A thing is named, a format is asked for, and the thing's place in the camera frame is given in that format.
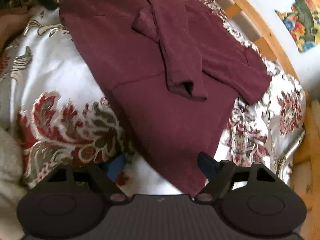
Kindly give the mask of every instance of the maroon sweater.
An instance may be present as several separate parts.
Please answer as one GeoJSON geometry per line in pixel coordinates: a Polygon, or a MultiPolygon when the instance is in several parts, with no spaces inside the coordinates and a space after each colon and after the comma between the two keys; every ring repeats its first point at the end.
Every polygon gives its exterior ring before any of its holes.
{"type": "Polygon", "coordinates": [[[199,0],[60,0],[60,19],[149,164],[184,193],[205,177],[234,101],[256,103],[271,77],[199,0]]]}

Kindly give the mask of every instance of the colorful poster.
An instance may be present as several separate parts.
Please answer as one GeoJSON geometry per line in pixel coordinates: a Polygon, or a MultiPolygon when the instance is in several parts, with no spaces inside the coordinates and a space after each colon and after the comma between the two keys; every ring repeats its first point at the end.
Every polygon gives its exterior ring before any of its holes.
{"type": "Polygon", "coordinates": [[[320,0],[295,0],[292,12],[276,13],[295,40],[299,52],[320,43],[320,0]]]}

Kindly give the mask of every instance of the bedspread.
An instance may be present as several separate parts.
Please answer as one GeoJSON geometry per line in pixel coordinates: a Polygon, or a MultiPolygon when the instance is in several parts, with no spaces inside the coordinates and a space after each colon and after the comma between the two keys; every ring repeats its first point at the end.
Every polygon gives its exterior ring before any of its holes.
{"type": "MultiPolygon", "coordinates": [[[[259,52],[225,20],[214,0],[201,1],[224,19],[230,35],[259,52]]],[[[288,155],[303,137],[305,94],[292,76],[262,58],[273,77],[270,87],[255,105],[235,100],[215,159],[241,166],[262,161],[288,183],[292,165],[288,155]]],[[[122,150],[131,161],[117,184],[126,194],[180,193],[126,139],[108,99],[59,21],[59,9],[43,9],[28,23],[23,37],[7,47],[0,59],[0,79],[7,91],[0,95],[0,103],[10,105],[10,112],[1,114],[10,116],[11,133],[24,144],[24,181],[30,187],[61,162],[81,166],[105,161],[122,150]]]]}

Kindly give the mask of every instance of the wooden bed frame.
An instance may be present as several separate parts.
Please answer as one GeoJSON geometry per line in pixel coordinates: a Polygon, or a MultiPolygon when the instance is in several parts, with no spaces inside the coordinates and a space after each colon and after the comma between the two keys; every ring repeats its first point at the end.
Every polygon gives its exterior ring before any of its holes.
{"type": "MultiPolygon", "coordinates": [[[[270,61],[278,60],[284,71],[299,80],[292,64],[284,52],[281,44],[270,30],[261,15],[247,0],[233,0],[234,4],[225,9],[229,19],[239,15],[242,11],[257,27],[262,37],[254,41],[260,52],[270,61]]],[[[320,239],[320,136],[311,113],[311,101],[307,95],[307,109],[304,121],[306,135],[300,147],[294,154],[294,164],[298,165],[310,161],[312,169],[312,193],[300,195],[310,212],[308,223],[308,240],[320,239]]]]}

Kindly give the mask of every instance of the screw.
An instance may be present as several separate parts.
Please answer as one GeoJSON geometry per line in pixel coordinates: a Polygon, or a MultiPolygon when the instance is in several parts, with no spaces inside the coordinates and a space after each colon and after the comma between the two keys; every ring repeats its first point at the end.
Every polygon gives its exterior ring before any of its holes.
{"type": "Polygon", "coordinates": [[[126,200],[125,195],[117,193],[117,194],[112,194],[110,196],[110,200],[114,203],[118,203],[118,202],[123,202],[126,200]]]}
{"type": "Polygon", "coordinates": [[[212,201],[213,197],[208,193],[201,193],[197,196],[197,199],[202,202],[210,202],[212,201]]]}

